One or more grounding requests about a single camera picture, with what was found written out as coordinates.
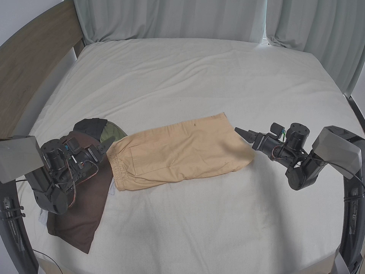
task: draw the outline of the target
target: curtain fold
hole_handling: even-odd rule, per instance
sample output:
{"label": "curtain fold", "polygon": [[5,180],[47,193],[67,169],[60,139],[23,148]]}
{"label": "curtain fold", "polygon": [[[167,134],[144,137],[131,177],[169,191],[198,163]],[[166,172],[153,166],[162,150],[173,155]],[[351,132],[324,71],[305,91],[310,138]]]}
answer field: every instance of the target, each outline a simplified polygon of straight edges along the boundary
{"label": "curtain fold", "polygon": [[260,43],[267,0],[74,0],[86,44],[129,38]]}
{"label": "curtain fold", "polygon": [[365,0],[267,0],[269,44],[312,53],[350,94],[363,67]]}

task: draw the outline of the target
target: back pocket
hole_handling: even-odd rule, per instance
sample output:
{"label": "back pocket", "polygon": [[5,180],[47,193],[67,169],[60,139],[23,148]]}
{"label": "back pocket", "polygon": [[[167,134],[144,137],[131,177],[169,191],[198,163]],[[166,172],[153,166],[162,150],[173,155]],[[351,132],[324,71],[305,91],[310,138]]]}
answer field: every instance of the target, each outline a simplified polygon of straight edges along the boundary
{"label": "back pocket", "polygon": [[135,175],[170,167],[175,156],[168,144],[161,142],[146,143],[130,148]]}

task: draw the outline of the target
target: light blue fabric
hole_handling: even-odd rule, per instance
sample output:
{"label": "light blue fabric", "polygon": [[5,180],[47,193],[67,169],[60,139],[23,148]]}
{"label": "light blue fabric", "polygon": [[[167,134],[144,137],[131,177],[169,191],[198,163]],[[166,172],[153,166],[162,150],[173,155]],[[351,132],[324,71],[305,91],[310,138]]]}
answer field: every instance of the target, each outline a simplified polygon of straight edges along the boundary
{"label": "light blue fabric", "polygon": [[312,53],[343,93],[363,67],[365,0],[267,0],[269,44]]}
{"label": "light blue fabric", "polygon": [[267,0],[74,0],[87,44],[129,38],[260,43]]}

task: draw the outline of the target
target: bed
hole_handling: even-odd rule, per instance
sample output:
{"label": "bed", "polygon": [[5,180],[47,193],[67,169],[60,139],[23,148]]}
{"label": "bed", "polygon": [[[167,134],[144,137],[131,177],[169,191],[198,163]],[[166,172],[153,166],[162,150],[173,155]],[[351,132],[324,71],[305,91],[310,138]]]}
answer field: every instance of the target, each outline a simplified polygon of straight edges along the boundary
{"label": "bed", "polygon": [[[233,126],[264,133],[273,122],[305,124],[307,151],[324,126],[363,136],[313,55],[194,38],[86,46],[30,135],[41,145],[93,117],[130,135],[220,112]],[[326,166],[314,185],[294,191],[284,173],[258,153],[223,176],[140,191],[111,187],[88,255],[48,234],[28,184],[18,185],[18,194],[32,246],[75,273],[294,273],[340,244],[343,181]]]}

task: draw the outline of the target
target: tan pants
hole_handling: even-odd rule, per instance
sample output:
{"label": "tan pants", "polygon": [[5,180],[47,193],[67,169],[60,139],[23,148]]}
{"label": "tan pants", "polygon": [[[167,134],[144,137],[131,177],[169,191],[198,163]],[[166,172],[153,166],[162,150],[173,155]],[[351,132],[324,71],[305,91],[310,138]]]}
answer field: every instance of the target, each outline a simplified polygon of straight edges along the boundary
{"label": "tan pants", "polygon": [[238,171],[254,155],[224,113],[126,136],[107,151],[119,191]]}

